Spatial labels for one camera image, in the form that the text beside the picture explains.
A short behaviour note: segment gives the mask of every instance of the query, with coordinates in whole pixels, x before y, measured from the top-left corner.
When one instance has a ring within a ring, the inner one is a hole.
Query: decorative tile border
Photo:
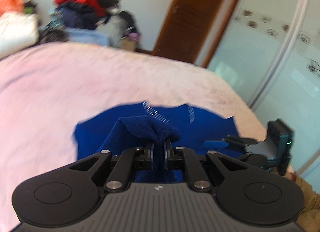
[[[320,77],[320,65],[317,61],[310,60],[310,63],[308,64],[307,69],[309,69],[310,72],[312,72],[313,74]]]
[[[271,16],[253,12],[249,10],[240,9],[239,13],[234,17],[234,21],[241,25],[247,26],[263,33],[270,38],[282,43],[287,35],[290,25],[287,22],[278,20]],[[307,68],[320,78],[320,65],[317,61],[306,57],[307,49],[310,45],[313,45],[320,50],[320,28],[317,30],[317,35],[300,31],[297,37],[297,41],[293,46],[293,50],[309,60]]]
[[[234,17],[236,23],[251,27],[279,42],[283,42],[289,30],[289,24],[271,16],[240,9]]]

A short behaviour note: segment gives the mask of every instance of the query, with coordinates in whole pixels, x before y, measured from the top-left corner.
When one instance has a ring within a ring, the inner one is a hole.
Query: cardboard box
[[[136,42],[129,41],[128,38],[125,38],[121,41],[121,49],[129,50],[129,51],[136,51]]]

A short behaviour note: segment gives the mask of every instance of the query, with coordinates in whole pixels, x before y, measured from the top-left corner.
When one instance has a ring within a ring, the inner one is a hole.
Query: wooden door
[[[153,55],[193,63],[222,0],[174,0]]]

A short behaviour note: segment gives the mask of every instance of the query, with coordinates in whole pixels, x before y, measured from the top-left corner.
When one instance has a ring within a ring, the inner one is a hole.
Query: blue cloth
[[[224,119],[187,104],[174,108],[153,108],[146,102],[102,112],[78,123],[74,131],[78,142],[78,160],[102,149],[118,155],[126,148],[144,147],[146,141],[152,140],[155,144],[154,168],[151,172],[138,172],[135,178],[136,181],[148,182],[181,181],[181,176],[176,176],[177,172],[163,168],[165,139],[170,138],[174,147],[188,147],[196,154],[204,155],[207,150],[216,149],[232,157],[239,156],[236,151],[212,148],[204,143],[206,140],[221,140],[227,135],[238,135],[233,118]]]

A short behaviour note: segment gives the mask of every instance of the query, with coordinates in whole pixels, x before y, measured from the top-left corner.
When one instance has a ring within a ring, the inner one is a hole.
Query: tan cloth
[[[306,232],[320,232],[320,194],[313,191],[312,186],[304,179],[297,177],[296,184],[304,196],[304,205],[297,224]]]

